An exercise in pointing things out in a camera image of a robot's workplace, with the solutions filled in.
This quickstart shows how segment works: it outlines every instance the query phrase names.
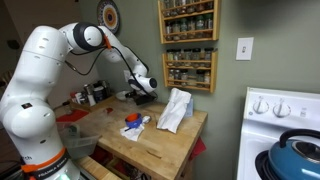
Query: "pot lid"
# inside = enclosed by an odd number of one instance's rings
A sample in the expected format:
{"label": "pot lid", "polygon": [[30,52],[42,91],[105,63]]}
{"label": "pot lid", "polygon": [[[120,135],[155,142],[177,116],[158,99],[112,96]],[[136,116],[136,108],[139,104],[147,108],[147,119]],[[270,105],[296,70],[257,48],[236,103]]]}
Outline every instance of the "pot lid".
{"label": "pot lid", "polygon": [[320,164],[320,147],[303,141],[295,141],[292,143],[292,148],[306,160]]}

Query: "blue kettle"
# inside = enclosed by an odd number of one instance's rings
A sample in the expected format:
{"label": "blue kettle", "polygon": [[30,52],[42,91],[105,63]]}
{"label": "blue kettle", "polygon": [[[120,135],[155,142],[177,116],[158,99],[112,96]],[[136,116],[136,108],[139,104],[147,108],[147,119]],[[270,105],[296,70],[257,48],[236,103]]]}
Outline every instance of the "blue kettle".
{"label": "blue kettle", "polygon": [[283,180],[320,179],[320,147],[310,142],[289,139],[293,136],[320,139],[320,132],[309,129],[284,132],[268,153],[272,170]]}

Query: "wooden spice rack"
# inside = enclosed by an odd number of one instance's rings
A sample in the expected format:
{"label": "wooden spice rack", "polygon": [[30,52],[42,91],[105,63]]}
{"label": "wooden spice rack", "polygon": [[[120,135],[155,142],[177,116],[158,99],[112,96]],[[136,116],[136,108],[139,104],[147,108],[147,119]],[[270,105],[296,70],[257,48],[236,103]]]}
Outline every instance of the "wooden spice rack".
{"label": "wooden spice rack", "polygon": [[[208,60],[177,60],[177,61],[169,61],[167,59],[167,54],[162,54],[162,61],[163,61],[163,75],[164,75],[164,85],[165,87],[177,87],[177,88],[186,88],[186,89],[196,89],[196,90],[203,90],[203,91],[209,91],[211,93],[214,92],[216,88],[216,80],[217,80],[217,59],[218,59],[218,51],[212,52],[211,54],[211,61]],[[206,67],[193,67],[193,66],[169,66],[168,63],[175,63],[175,62],[190,62],[190,63],[211,63],[211,66]],[[169,70],[170,69],[190,69],[190,70],[207,70],[210,72],[210,83],[204,83],[204,82],[195,82],[197,85],[207,85],[208,87],[198,87],[198,86],[182,86],[177,84],[171,84],[170,82],[185,82],[187,84],[190,83],[190,81],[185,80],[170,80],[169,79]]]}
{"label": "wooden spice rack", "polygon": [[[175,8],[165,8],[164,2],[161,0],[158,0],[158,15],[159,15],[159,26],[160,26],[160,38],[161,38],[161,44],[168,44],[168,43],[177,43],[177,42],[196,42],[196,41],[215,41],[219,39],[219,29],[220,29],[220,9],[221,9],[221,0],[200,0],[199,2],[187,4],[184,6],[177,6]],[[170,16],[170,17],[165,17],[163,14],[165,11],[168,10],[174,10],[174,9],[179,9],[182,7],[188,7],[188,6],[196,6],[199,4],[206,4],[209,2],[213,2],[213,9],[209,10],[204,10],[201,12],[193,12],[191,14],[181,14],[177,16]],[[166,22],[172,22],[175,20],[179,20],[181,18],[188,18],[188,17],[195,17],[197,15],[204,15],[204,14],[209,14],[212,13],[213,17],[213,29],[204,29],[204,30],[195,30],[195,31],[186,31],[186,32],[180,32],[180,33],[166,33]],[[179,35],[179,34],[185,34],[185,33],[207,33],[211,37],[203,37],[203,38],[192,38],[192,39],[180,39],[180,40],[167,40],[167,36],[173,36],[173,35]]]}

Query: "white stove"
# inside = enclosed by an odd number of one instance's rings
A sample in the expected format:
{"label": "white stove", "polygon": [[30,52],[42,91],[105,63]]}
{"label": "white stove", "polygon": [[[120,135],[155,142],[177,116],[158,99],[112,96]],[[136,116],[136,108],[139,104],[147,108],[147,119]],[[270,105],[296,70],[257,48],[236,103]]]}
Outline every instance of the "white stove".
{"label": "white stove", "polygon": [[[320,94],[248,88],[241,130],[238,180],[260,180],[255,158],[289,129],[320,131]],[[295,137],[320,145],[315,138]]]}

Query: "wall outlet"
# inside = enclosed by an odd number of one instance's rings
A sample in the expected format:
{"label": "wall outlet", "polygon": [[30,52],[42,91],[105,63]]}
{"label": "wall outlet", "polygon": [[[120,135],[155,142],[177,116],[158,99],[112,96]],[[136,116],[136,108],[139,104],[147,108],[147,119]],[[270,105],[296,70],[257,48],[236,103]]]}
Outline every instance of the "wall outlet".
{"label": "wall outlet", "polygon": [[128,80],[130,79],[130,71],[129,70],[123,70],[124,73],[124,79],[126,82],[128,82]]}
{"label": "wall outlet", "polygon": [[237,57],[236,60],[251,60],[253,37],[238,38]]}

